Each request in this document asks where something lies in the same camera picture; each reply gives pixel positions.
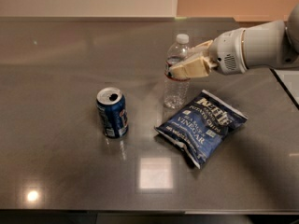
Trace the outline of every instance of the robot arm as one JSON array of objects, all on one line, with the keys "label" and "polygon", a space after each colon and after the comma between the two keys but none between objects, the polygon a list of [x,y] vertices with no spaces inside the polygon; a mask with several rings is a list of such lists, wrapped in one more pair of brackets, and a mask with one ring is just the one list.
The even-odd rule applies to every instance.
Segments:
[{"label": "robot arm", "polygon": [[[211,68],[224,75],[231,75],[260,67],[299,67],[299,63],[295,63],[299,54],[299,4],[290,15],[287,28],[284,21],[272,21],[248,29],[240,28],[226,32],[204,45],[197,46],[201,48],[197,57],[193,54],[187,60],[173,66],[170,72],[174,77],[206,77]],[[196,73],[194,67],[197,65],[205,68],[206,73]]]}]

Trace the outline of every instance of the bottle label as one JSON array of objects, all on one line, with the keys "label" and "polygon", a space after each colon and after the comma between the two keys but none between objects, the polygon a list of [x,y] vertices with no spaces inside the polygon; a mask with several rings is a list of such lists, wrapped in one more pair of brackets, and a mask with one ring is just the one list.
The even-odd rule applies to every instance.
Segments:
[{"label": "bottle label", "polygon": [[175,81],[187,81],[187,80],[189,80],[189,78],[185,78],[185,79],[174,78],[172,76],[172,74],[170,73],[170,71],[169,71],[169,69],[170,69],[171,66],[173,66],[174,64],[179,63],[181,61],[183,61],[183,59],[181,57],[179,57],[179,56],[173,56],[173,57],[170,57],[170,58],[168,58],[166,60],[166,63],[165,63],[165,75],[168,78],[170,78],[172,80],[175,80]]}]

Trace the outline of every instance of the metal tabletop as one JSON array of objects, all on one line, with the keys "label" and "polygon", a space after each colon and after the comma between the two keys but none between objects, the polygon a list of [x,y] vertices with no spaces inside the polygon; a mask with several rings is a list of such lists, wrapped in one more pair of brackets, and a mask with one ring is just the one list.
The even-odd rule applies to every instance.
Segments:
[{"label": "metal tabletop", "polygon": [[[178,33],[193,45],[237,28],[233,19],[0,22],[0,208],[298,213],[299,112],[268,69],[192,81],[249,120],[203,169],[154,130],[164,60]],[[129,132],[104,137],[95,99],[120,88]],[[35,191],[37,199],[28,200]]]}]

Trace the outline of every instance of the pepsi can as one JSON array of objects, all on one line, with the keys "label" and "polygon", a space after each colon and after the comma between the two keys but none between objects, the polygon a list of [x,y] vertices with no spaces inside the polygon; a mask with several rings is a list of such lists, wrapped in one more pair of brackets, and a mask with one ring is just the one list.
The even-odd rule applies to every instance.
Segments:
[{"label": "pepsi can", "polygon": [[96,106],[109,138],[120,138],[128,131],[125,99],[120,89],[107,87],[98,92]]}]

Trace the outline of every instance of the wall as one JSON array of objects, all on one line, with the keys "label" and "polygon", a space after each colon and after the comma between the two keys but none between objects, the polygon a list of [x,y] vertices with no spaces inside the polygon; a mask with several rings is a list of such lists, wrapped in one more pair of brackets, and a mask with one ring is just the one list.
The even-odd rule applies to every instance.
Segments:
[{"label": "wall", "polygon": [[287,20],[299,0],[178,0],[178,16],[234,17],[237,21]]},{"label": "wall", "polygon": [[0,17],[174,17],[178,0],[0,0]]}]

